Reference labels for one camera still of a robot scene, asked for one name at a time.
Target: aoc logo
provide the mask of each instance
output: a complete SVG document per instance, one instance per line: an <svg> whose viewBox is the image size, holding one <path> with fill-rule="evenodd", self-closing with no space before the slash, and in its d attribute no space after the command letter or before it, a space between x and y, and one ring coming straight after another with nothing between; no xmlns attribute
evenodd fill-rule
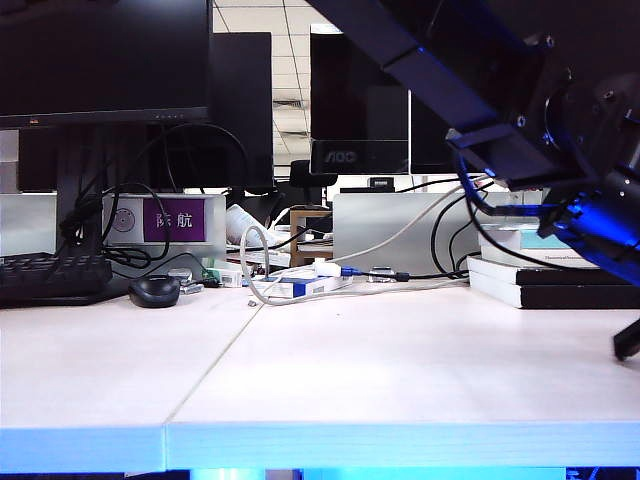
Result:
<svg viewBox="0 0 640 480"><path fill-rule="evenodd" d="M324 158L324 163L356 163L358 155L348 150L335 150L329 152Z"/></svg>

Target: white desk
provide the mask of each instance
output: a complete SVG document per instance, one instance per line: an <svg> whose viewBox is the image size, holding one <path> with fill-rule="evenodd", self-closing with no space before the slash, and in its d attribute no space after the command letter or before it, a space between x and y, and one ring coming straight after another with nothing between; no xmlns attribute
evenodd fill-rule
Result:
<svg viewBox="0 0 640 480"><path fill-rule="evenodd" d="M265 307L168 427L171 468L640 464L633 311L466 288Z"/></svg>
<svg viewBox="0 0 640 480"><path fill-rule="evenodd" d="M164 469L164 425L257 311L222 289L0 310L0 472Z"/></svg>
<svg viewBox="0 0 640 480"><path fill-rule="evenodd" d="M203 295L0 311L0 472L640 464L636 311Z"/></svg>

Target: keyboard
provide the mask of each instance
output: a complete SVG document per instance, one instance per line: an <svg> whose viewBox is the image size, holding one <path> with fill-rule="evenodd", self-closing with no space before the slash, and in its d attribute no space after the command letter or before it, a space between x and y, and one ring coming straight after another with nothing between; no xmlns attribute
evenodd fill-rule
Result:
<svg viewBox="0 0 640 480"><path fill-rule="evenodd" d="M47 254L0 258L0 301L74 297L102 291L113 274L102 255Z"/></svg>

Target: stack of books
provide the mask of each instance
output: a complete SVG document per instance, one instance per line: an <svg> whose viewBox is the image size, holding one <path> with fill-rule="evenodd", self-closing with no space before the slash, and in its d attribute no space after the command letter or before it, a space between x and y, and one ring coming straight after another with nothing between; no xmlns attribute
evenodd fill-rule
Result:
<svg viewBox="0 0 640 480"><path fill-rule="evenodd" d="M523 309L640 308L640 288L597 268L534 225L488 229L501 245L529 257L579 270L546 268L508 255L482 237L480 258L468 259L471 287Z"/></svg>

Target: black mouse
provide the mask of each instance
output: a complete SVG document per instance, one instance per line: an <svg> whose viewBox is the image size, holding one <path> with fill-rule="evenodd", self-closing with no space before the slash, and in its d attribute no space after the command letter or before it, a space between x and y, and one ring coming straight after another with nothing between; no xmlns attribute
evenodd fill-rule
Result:
<svg viewBox="0 0 640 480"><path fill-rule="evenodd" d="M129 298L144 308L172 307L180 296L180 282L168 275L136 278L129 284Z"/></svg>

